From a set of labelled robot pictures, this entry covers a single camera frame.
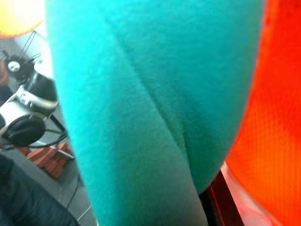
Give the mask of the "bright orange round object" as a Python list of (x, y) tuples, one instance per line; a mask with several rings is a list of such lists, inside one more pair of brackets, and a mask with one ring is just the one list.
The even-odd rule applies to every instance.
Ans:
[(45, 0), (0, 0), (0, 39), (14, 38), (38, 27)]

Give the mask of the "stack of red-brown bricks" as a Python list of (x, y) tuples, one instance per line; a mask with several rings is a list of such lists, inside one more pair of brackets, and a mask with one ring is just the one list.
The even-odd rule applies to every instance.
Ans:
[(35, 166), (55, 179), (62, 175), (64, 166), (73, 158), (71, 148), (67, 143), (61, 143), (52, 147), (35, 148), (33, 150), (29, 147), (16, 146), (16, 149)]

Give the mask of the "teal fleece cloth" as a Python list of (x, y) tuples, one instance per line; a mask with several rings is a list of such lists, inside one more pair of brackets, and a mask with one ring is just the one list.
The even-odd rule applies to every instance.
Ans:
[(301, 0), (45, 0), (53, 74), (100, 226), (209, 226), (226, 163), (301, 226)]

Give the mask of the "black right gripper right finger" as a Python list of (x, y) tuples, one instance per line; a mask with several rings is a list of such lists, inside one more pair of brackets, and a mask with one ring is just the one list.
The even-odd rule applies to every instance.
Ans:
[(221, 171), (199, 199), (208, 226), (245, 226)]

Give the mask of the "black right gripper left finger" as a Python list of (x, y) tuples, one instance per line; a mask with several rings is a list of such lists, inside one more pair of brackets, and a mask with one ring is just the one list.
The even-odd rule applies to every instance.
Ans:
[(12, 159), (0, 154), (0, 226), (79, 226), (79, 223)]

